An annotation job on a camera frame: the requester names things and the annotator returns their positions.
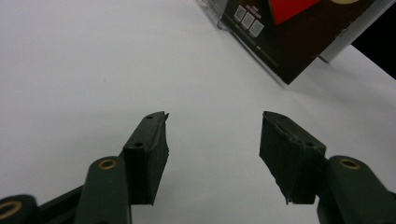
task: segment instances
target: red label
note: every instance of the red label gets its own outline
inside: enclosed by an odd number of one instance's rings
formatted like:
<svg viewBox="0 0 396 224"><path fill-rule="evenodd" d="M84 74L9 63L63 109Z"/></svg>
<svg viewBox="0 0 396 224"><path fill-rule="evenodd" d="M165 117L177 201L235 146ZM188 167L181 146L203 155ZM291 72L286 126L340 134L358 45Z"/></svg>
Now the red label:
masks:
<svg viewBox="0 0 396 224"><path fill-rule="evenodd" d="M320 0L270 0L275 25L312 7Z"/></svg>

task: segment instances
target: product box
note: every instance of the product box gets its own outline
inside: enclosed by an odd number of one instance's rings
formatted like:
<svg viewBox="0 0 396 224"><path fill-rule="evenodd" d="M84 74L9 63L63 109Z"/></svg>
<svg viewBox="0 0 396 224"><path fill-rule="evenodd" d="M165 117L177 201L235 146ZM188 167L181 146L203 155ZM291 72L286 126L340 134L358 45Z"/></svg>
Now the product box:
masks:
<svg viewBox="0 0 396 224"><path fill-rule="evenodd" d="M394 0L206 2L219 15L220 28L227 27L270 74L290 84L325 49L326 57L332 58L351 43ZM362 24L349 31L355 21ZM349 38L340 41L345 33Z"/></svg>

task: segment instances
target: white surface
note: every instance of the white surface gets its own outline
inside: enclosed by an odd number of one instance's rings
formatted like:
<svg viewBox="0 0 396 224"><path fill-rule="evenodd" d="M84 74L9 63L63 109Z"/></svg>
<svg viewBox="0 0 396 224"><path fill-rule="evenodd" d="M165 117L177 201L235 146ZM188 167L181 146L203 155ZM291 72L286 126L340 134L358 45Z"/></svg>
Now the white surface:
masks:
<svg viewBox="0 0 396 224"><path fill-rule="evenodd" d="M134 223L318 223L259 157L263 110L396 190L395 80L352 47L282 88L196 1L0 2L0 198L74 189L161 110L170 157Z"/></svg>

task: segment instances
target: white table surface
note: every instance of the white table surface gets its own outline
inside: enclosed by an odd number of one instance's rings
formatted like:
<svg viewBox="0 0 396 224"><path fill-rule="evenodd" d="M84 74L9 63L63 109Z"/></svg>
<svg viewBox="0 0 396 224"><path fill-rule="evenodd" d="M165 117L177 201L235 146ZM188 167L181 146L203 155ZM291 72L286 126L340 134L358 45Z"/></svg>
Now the white table surface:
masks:
<svg viewBox="0 0 396 224"><path fill-rule="evenodd" d="M197 0L0 2L0 198L39 204L165 111L170 157L134 223L318 223L259 157L262 111L396 190L395 80L353 47L280 86Z"/></svg>

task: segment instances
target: bolt hole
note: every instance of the bolt hole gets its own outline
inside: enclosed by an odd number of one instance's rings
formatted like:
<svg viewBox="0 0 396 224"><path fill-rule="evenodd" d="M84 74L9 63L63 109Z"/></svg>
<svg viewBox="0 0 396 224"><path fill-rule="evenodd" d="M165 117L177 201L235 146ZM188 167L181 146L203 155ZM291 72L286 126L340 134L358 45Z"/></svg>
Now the bolt hole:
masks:
<svg viewBox="0 0 396 224"><path fill-rule="evenodd" d="M20 201L11 201L0 204L0 220L11 217L22 208Z"/></svg>
<svg viewBox="0 0 396 224"><path fill-rule="evenodd" d="M117 162L115 160L104 160L99 162L99 168L102 170L109 170L114 168L117 165Z"/></svg>
<svg viewBox="0 0 396 224"><path fill-rule="evenodd" d="M345 166L346 168L351 169L351 170L359 170L361 168L361 166L358 163L356 163L352 160L342 159L342 160L340 160L340 163L343 166Z"/></svg>

